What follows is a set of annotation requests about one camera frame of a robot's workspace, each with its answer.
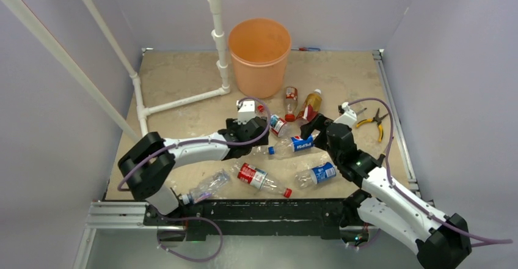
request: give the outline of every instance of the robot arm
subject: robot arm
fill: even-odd
[[[267,122],[255,116],[255,102],[238,104],[238,118],[227,119],[227,127],[208,136],[189,139],[161,138],[157,132],[146,134],[118,163],[126,177],[140,162],[167,146],[172,148],[159,154],[154,161],[145,163],[134,171],[127,184],[133,198],[147,201],[163,215],[179,206],[174,191],[164,185],[169,172],[180,166],[201,161],[223,161],[247,155],[255,146],[268,145],[268,134],[258,141],[244,146],[229,146],[219,142],[248,142],[259,137],[267,128]]]
[[[301,137],[308,138],[314,130],[319,130],[315,147],[327,151],[340,174],[360,188],[345,200],[348,211],[341,226],[358,219],[374,224],[413,251],[423,268],[456,268],[471,253],[469,238],[430,219],[395,188],[434,216],[467,232],[466,221],[457,214],[447,216],[393,177],[389,179],[381,165],[385,155],[373,158],[354,143],[351,127],[356,123],[355,112],[347,103],[340,105],[338,111],[341,116],[336,120],[318,114],[301,127]]]

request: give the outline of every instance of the wooden board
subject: wooden board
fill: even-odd
[[[216,53],[160,53],[148,52],[144,56],[140,68],[144,105],[147,107],[160,105],[170,101],[215,90],[221,86],[221,77],[216,68]],[[225,119],[237,117],[236,101],[244,95],[238,90],[233,73],[230,73],[230,94],[200,101],[194,104],[170,109],[151,115],[148,118],[150,131],[158,131],[163,138],[190,138],[208,135],[225,128]],[[376,97],[385,100],[376,64],[370,52],[292,52],[289,56],[285,75],[285,85],[297,87],[299,103],[314,89],[322,90],[323,103],[321,113],[330,118],[337,118],[337,106],[344,101],[353,101],[363,97]],[[281,92],[265,99],[273,113],[284,115],[283,95]],[[136,116],[135,98],[131,102],[127,121],[140,133]],[[373,117],[378,108],[381,114],[386,110],[375,101],[362,102],[353,107],[356,111],[367,107],[359,119]],[[390,122],[383,121],[385,137],[378,142],[378,129],[375,124],[354,129],[354,138],[360,149],[377,157],[389,140]],[[270,145],[277,138],[270,135]],[[117,191],[117,184],[122,175],[116,166],[119,158],[126,153],[133,143],[125,135],[122,136],[117,157],[112,170],[106,200],[133,199],[130,193]],[[308,169],[327,158],[327,153],[318,149],[304,156],[285,159],[268,160],[263,157],[246,157],[245,160],[270,172],[286,186],[293,190],[293,198],[347,197],[357,187],[338,175],[321,186],[300,189],[295,185],[294,175],[297,171]],[[218,162],[201,162],[174,169],[166,180],[166,185],[177,193],[185,193],[195,187],[199,181],[222,168],[228,168],[235,160]],[[392,146],[390,165],[392,175],[407,185],[407,176],[399,152],[397,141]],[[219,197],[228,199],[275,198],[233,178]]]

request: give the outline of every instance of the orange bucket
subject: orange bucket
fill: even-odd
[[[248,96],[267,98],[282,88],[291,51],[291,37],[280,23],[254,18],[235,26],[228,36],[239,90]]]

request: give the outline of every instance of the white wall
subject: white wall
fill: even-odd
[[[25,1],[125,116],[131,81],[82,2]],[[0,19],[0,268],[71,268],[121,131],[1,2]]]
[[[384,54],[423,195],[472,232],[518,241],[518,0],[414,0]],[[460,268],[517,268],[518,246]]]
[[[206,0],[117,0],[140,46],[213,50]],[[384,48],[411,0],[222,0],[227,33],[267,17],[284,24],[294,46],[331,50]]]

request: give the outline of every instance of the pliers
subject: pliers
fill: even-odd
[[[376,124],[378,125],[378,130],[379,130],[378,142],[381,142],[383,140],[383,125],[381,125],[381,121],[383,120],[383,118],[387,117],[387,115],[388,115],[388,113],[383,115],[382,117],[379,117],[379,108],[378,108],[378,111],[376,111],[376,115],[373,118],[363,119],[362,121],[360,121],[356,124],[356,128],[359,128],[366,123],[376,122]]]

